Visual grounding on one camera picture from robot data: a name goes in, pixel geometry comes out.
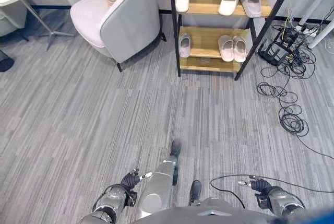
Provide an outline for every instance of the chair leg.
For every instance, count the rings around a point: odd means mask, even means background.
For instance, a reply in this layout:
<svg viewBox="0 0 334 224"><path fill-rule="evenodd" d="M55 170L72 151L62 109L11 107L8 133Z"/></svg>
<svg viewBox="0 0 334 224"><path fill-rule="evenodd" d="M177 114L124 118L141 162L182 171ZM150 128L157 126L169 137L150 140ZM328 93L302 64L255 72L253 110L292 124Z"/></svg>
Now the chair leg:
<svg viewBox="0 0 334 224"><path fill-rule="evenodd" d="M24 39L25 41L29 41L29 39L26 37L26 36L24 36L23 35L23 33L22 33L22 31L19 29L19 30L17 30L17 34L22 38L22 39Z"/></svg>
<svg viewBox="0 0 334 224"><path fill-rule="evenodd" d="M160 39L167 42L166 35L163 32L159 32Z"/></svg>
<svg viewBox="0 0 334 224"><path fill-rule="evenodd" d="M118 62L116 62L116 65L117 65L118 71L120 71L120 73L121 73L122 72L121 65Z"/></svg>

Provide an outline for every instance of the striped carpet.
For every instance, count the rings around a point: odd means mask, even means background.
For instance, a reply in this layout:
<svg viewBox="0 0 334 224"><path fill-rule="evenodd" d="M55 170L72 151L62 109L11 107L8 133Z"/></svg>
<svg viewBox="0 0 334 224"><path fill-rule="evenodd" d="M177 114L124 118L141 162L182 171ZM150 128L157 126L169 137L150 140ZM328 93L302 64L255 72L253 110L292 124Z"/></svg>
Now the striped carpet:
<svg viewBox="0 0 334 224"><path fill-rule="evenodd" d="M67 11L50 10L44 19L74 32ZM267 64L254 57L241 79L225 73L176 74L171 16L163 16L167 43L122 64L95 51L80 35L54 40L44 51L43 28L31 21L30 41L12 35L0 47L15 59L0 74L2 220L1 223L76 223L90 213L103 189L134 167L153 170L169 153L171 140L183 142L178 185L171 206L188 202L191 182L203 183L202 197L215 196L233 206L230 194L209 187L223 174L273 176L303 186L334 188L334 162L304 148L279 124L276 99L260 96L256 85ZM334 40L333 33L327 44ZM325 41L315 49L316 74L292 80L302 117L310 125L303 140L334 155L334 56ZM286 77L274 82L284 85ZM231 178L217 186L234 191L248 209L254 192ZM299 195L308 208L329 207L333 194L319 194L273 183ZM140 193L145 182L137 186ZM134 220L135 208L120 223Z"/></svg>

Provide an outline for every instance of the power strip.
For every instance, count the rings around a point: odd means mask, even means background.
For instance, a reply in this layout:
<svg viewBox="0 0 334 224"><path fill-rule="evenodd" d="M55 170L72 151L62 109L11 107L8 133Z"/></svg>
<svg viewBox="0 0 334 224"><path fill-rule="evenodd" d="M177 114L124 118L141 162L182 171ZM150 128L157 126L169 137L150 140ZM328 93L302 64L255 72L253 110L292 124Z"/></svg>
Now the power strip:
<svg viewBox="0 0 334 224"><path fill-rule="evenodd" d="M300 26L300 25L297 25L296 26L296 31L297 32L302 32L302 26ZM314 31L314 30L311 30L311 29L305 29L302 33L303 34L309 34L311 37L316 37L317 36L317 32L318 32L318 30L316 30L316 31Z"/></svg>

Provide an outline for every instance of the gray armchair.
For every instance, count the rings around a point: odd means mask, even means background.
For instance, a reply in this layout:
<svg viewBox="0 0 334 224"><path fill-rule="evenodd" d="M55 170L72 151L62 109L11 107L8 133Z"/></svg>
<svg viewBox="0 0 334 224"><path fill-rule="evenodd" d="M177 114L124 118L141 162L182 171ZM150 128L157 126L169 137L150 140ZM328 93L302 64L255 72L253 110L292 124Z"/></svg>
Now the gray armchair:
<svg viewBox="0 0 334 224"><path fill-rule="evenodd" d="M157 0L68 0L70 14L81 36L97 51L124 62L149 45L159 34Z"/></svg>

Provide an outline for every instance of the white pipe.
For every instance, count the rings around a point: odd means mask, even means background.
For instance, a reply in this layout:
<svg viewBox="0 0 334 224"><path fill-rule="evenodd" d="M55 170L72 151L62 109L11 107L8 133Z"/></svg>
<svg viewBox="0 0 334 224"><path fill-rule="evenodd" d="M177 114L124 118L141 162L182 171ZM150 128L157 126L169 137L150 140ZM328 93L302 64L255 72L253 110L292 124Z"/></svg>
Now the white pipe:
<svg viewBox="0 0 334 224"><path fill-rule="evenodd" d="M323 0L315 0L310 7L305 11L303 18L301 19L301 21L298 22L298 25L302 26L303 24L305 24L305 22L307 21L307 19L310 17L310 15L314 12L314 10L320 5L320 3Z"/></svg>
<svg viewBox="0 0 334 224"><path fill-rule="evenodd" d="M334 20L329 23L321 33L308 45L308 48L313 49L331 30L334 29Z"/></svg>

